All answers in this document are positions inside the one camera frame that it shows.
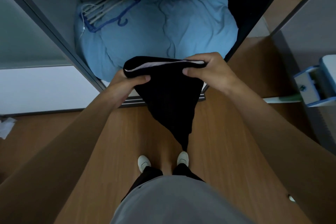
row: gray t-shirt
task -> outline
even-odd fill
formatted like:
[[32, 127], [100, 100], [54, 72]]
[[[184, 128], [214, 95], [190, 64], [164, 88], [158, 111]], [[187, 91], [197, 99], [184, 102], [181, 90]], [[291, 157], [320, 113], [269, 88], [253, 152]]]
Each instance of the gray t-shirt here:
[[160, 176], [141, 184], [121, 202], [111, 224], [252, 224], [208, 184], [187, 176]]

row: black pants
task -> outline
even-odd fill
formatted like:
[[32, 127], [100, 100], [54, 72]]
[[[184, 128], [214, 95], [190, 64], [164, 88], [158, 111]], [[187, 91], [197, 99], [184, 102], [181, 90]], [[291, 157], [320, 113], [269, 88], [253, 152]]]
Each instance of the black pants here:
[[[151, 179], [154, 179], [156, 177], [159, 177], [163, 175], [162, 171], [160, 169], [154, 168], [154, 167], [145, 167], [143, 173], [135, 180], [135, 182], [133, 183], [132, 187], [129, 189], [128, 193], [126, 194], [126, 196], [133, 190], [135, 189], [137, 186], [150, 181]], [[173, 175], [184, 175], [187, 177], [190, 177], [192, 179], [196, 179], [199, 181], [204, 182], [201, 178], [199, 178], [197, 175], [195, 175], [188, 167], [186, 164], [179, 164], [177, 167], [174, 168], [173, 170]]]

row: shoe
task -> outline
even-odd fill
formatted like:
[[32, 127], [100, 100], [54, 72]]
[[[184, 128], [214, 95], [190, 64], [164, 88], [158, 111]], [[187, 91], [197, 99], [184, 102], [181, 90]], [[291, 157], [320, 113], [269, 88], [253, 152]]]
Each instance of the shoe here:
[[181, 152], [177, 158], [177, 164], [179, 165], [181, 163], [185, 164], [187, 167], [189, 166], [189, 156], [185, 151]]
[[151, 162], [146, 156], [141, 155], [138, 158], [138, 167], [141, 173], [145, 170], [145, 167], [151, 167], [151, 166], [152, 166]]

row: blue comforter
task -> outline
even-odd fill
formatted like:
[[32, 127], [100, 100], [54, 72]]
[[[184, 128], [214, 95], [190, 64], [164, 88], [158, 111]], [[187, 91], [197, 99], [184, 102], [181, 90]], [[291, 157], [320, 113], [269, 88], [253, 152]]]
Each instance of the blue comforter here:
[[[112, 9], [99, 24], [118, 16], [128, 2]], [[100, 31], [83, 31], [82, 18], [76, 18], [75, 40], [92, 72], [110, 82], [116, 71], [135, 56], [183, 59], [196, 53], [229, 52], [238, 28], [228, 9], [228, 0], [141, 0], [117, 23]]]

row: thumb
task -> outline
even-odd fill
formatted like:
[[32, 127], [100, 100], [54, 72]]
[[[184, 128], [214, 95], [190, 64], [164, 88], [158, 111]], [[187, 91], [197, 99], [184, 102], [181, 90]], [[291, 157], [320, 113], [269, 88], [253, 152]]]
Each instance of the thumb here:
[[128, 81], [132, 84], [132, 87], [139, 85], [139, 84], [144, 84], [146, 82], [149, 82], [151, 79], [150, 75], [141, 75], [138, 77], [134, 77], [132, 79], [128, 79]]
[[182, 73], [188, 77], [202, 77], [202, 68], [187, 67], [182, 70]]

